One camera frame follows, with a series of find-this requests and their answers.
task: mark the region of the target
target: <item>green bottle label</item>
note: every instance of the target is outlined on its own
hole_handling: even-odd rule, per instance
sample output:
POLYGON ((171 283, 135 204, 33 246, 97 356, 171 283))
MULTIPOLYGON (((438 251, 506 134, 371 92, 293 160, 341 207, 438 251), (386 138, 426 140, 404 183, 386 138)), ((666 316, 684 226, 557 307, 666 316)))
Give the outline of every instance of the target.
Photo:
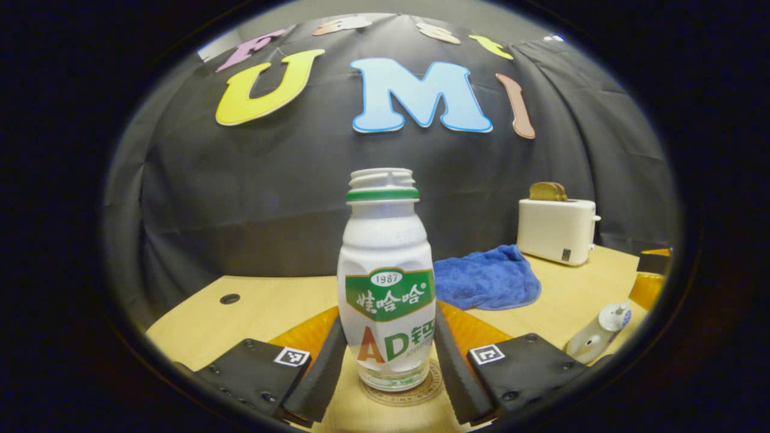
POLYGON ((376 322, 406 316, 436 298, 432 270, 404 272, 397 267, 373 270, 369 275, 345 277, 347 303, 376 322))

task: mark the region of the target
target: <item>pink letter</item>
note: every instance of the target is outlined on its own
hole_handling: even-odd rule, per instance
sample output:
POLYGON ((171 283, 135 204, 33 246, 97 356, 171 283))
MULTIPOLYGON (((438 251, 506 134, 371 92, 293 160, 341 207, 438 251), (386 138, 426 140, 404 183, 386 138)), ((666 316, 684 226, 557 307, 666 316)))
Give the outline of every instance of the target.
POLYGON ((508 94, 508 100, 511 101, 511 108, 514 111, 514 131, 525 139, 534 138, 534 128, 527 114, 527 106, 524 104, 524 97, 521 95, 521 86, 510 77, 503 74, 495 74, 498 80, 503 83, 503 87, 508 94))
POLYGON ((237 65, 242 61, 251 57, 252 51, 259 51, 263 46, 270 42, 270 39, 281 36, 286 30, 276 30, 275 32, 261 35, 259 38, 254 38, 250 41, 246 41, 241 45, 238 45, 236 51, 227 59, 224 65, 221 65, 216 72, 221 72, 232 65, 237 65))

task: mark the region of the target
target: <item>yellow object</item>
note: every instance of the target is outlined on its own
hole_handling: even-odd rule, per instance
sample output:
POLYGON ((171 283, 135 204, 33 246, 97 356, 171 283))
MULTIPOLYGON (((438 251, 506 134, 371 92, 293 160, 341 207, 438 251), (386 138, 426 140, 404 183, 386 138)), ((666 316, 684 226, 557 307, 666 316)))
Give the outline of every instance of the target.
POLYGON ((560 183, 533 183, 530 186, 530 200, 567 201, 567 192, 560 183))
POLYGON ((253 66, 230 77, 227 90, 216 108, 216 121, 225 126, 239 125, 266 116, 288 104, 305 88, 313 60, 324 52, 322 49, 311 49, 284 57, 281 62, 288 65, 280 85, 259 98, 251 99, 249 93, 259 74, 270 67, 269 63, 253 66))
POLYGON ((441 309, 444 318, 447 319, 449 332, 454 338, 454 345, 465 360, 469 370, 473 370, 468 361, 467 354, 470 349, 486 346, 488 344, 502 343, 511 339, 511 336, 500 331, 494 326, 477 319, 462 311, 454 305, 436 300, 436 305, 441 309))
POLYGON ((331 307, 323 313, 317 314, 296 325, 268 341, 268 343, 300 349, 301 351, 309 351, 312 358, 310 358, 306 371, 310 371, 316 358, 318 358, 318 354, 321 352, 321 346, 326 341, 326 336, 329 335, 329 330, 339 315, 340 309, 338 307, 331 307))
POLYGON ((490 39, 484 38, 483 36, 477 36, 477 35, 468 35, 471 39, 476 39, 481 46, 487 49, 488 52, 494 53, 502 57, 503 59, 513 60, 514 57, 507 52, 501 50, 503 48, 502 45, 492 42, 490 39))
MULTIPOLYGON (((642 254, 656 254, 658 256, 671 256, 671 250, 668 248, 661 248, 659 250, 647 250, 642 251, 642 254)), ((655 301, 658 300, 658 296, 661 294, 663 284, 666 282, 666 277, 660 274, 639 273, 636 276, 634 287, 631 289, 631 294, 628 298, 639 304, 639 307, 649 311, 655 301)))

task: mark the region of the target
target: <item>blue towel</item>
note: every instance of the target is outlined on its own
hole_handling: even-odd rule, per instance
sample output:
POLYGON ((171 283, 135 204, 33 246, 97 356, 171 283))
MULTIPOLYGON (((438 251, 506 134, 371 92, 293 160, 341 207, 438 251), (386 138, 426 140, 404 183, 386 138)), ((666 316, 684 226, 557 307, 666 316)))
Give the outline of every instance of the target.
POLYGON ((506 310, 532 304, 540 281, 515 245, 434 263, 436 297, 462 310, 506 310))

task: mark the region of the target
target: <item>bottle neck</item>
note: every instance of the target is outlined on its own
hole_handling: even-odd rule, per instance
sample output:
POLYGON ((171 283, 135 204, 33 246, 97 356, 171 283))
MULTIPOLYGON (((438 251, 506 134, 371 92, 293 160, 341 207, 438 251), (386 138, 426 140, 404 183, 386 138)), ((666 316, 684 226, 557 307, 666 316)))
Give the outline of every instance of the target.
POLYGON ((412 200, 380 200, 367 203, 351 203, 353 218, 399 218, 414 215, 412 200))

